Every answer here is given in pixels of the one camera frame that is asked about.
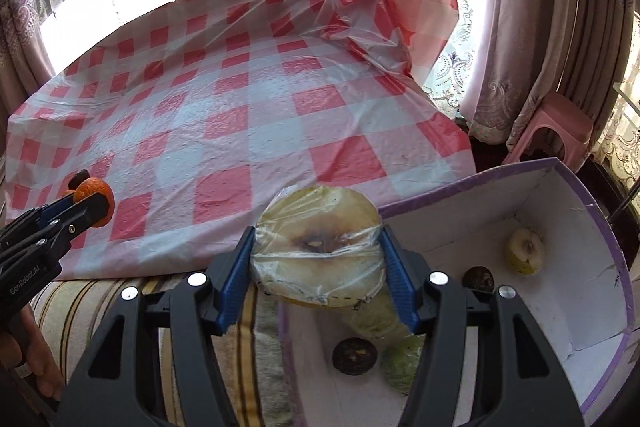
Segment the person's left hand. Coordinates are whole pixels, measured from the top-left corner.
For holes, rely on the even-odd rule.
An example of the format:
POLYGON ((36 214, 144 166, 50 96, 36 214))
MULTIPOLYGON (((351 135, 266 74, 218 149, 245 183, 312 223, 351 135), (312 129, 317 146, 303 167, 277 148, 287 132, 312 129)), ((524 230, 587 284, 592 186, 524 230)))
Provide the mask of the person's left hand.
POLYGON ((47 398, 61 399, 65 381, 32 308, 24 306, 15 318, 9 332, 1 332, 1 364, 6 369, 15 369, 26 362, 36 377, 40 393, 47 398))

